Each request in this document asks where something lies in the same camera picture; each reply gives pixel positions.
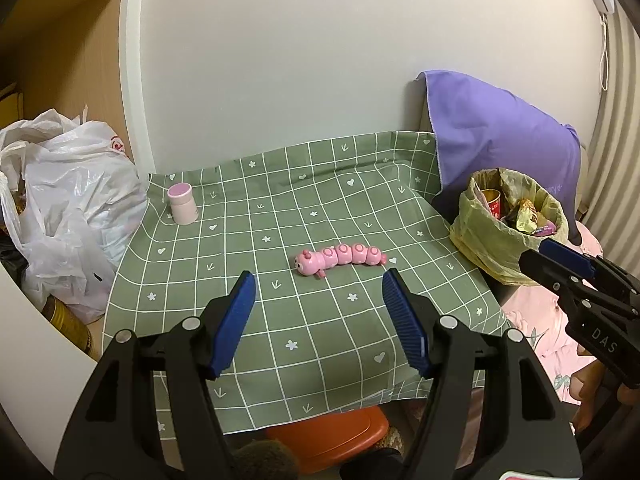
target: yellow plastic bag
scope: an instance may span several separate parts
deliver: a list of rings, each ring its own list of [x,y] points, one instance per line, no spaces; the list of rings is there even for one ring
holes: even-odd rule
[[[537,285],[520,272],[518,260],[527,249],[538,250],[540,242],[549,237],[526,235],[495,219],[475,197],[476,183],[480,189],[500,190],[502,216],[519,199],[530,199],[536,211],[556,225],[558,230],[550,238],[565,244],[569,224],[562,206],[530,176],[505,168],[476,171],[460,194],[460,214],[449,230],[449,238],[460,252],[505,285]]]

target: white plastic bag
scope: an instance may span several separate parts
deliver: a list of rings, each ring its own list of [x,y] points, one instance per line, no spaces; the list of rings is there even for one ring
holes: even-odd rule
[[[104,313],[115,271],[146,209],[122,142],[97,121],[55,110],[0,130],[4,223],[29,266],[22,291],[42,309],[53,294],[89,323]],[[18,215],[12,191],[25,181]]]

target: red can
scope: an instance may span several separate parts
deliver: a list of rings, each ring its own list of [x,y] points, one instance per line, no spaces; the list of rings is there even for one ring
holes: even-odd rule
[[[489,204],[489,209],[491,210],[491,214],[494,218],[498,220],[501,218],[500,216],[500,191],[497,189],[483,189],[482,194],[486,198],[486,201]]]

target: orange stool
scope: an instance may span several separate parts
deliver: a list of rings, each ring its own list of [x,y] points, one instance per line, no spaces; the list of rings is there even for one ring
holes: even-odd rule
[[[287,446],[300,461],[300,472],[309,475],[369,449],[388,429],[385,414],[373,406],[272,426],[266,434]]]

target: white wall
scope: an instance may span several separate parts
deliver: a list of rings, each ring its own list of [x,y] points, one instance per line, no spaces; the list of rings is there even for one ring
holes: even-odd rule
[[[431,68],[508,88],[585,142],[598,110],[591,0],[142,0],[140,25],[160,173],[309,139],[417,129],[411,81]]]
[[[95,361],[60,335],[2,265],[0,290],[0,403],[27,446],[53,471]]]

